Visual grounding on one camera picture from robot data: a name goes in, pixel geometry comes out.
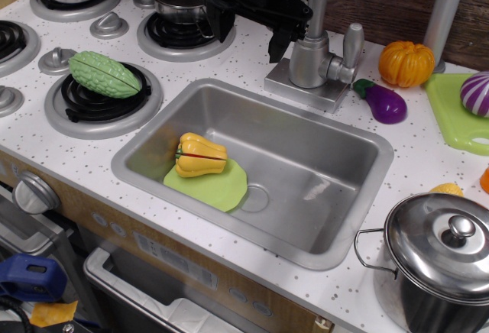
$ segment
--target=oven handle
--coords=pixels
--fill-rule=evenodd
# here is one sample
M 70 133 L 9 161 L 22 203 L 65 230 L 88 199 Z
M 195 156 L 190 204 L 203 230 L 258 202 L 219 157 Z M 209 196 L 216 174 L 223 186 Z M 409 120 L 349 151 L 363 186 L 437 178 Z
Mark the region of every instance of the oven handle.
M 188 299 L 176 299 L 168 306 L 158 302 L 105 269 L 104 264 L 109 258 L 110 253 L 100 247 L 89 255 L 83 264 L 89 281 L 172 333 L 209 331 L 211 327 L 213 331 L 223 333 L 241 332 Z
M 46 257 L 54 248 L 54 243 L 42 232 L 36 231 L 29 238 L 23 239 L 2 223 L 0 245 L 13 253 L 30 254 L 35 257 Z

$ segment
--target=purple cabbage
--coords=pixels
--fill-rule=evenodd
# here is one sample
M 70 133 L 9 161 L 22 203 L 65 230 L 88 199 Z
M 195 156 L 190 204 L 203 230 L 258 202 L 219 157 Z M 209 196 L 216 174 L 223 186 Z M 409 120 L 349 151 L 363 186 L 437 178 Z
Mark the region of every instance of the purple cabbage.
M 489 118 L 489 71 L 475 73 L 460 88 L 461 103 L 480 117 Z
M 353 90 L 367 101 L 372 110 L 372 115 L 380 123 L 395 124 L 406 119 L 406 102 L 395 91 L 368 79 L 356 81 L 353 84 Z

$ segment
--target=green cutting board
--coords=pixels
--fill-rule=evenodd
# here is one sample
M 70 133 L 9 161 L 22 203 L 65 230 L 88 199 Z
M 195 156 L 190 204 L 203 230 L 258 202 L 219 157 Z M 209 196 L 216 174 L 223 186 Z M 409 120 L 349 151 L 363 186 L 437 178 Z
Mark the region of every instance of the green cutting board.
M 233 159 L 227 159 L 220 174 L 194 178 L 181 177 L 173 167 L 164 177 L 163 184 L 223 212 L 234 209 L 248 191 L 246 172 Z
M 456 149 L 489 156 L 489 118 L 467 110 L 460 88 L 471 74 L 433 74 L 424 84 L 445 142 Z

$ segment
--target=sink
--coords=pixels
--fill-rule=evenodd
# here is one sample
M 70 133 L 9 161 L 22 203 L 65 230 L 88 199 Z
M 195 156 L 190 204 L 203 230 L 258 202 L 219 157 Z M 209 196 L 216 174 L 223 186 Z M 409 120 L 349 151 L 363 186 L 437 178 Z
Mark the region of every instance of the sink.
M 221 212 L 163 184 L 180 136 L 225 145 L 248 175 Z M 216 79 L 190 83 L 113 158 L 122 181 L 312 270 L 342 262 L 393 160 L 382 137 Z

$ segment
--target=orange pumpkin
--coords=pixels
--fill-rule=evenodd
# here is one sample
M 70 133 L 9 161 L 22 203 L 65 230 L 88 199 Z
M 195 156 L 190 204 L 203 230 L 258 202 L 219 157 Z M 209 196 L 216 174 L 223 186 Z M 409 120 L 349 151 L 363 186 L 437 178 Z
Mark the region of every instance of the orange pumpkin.
M 435 69 L 435 56 L 428 47 L 412 41 L 394 41 L 382 50 L 379 72 L 383 79 L 400 87 L 418 86 Z

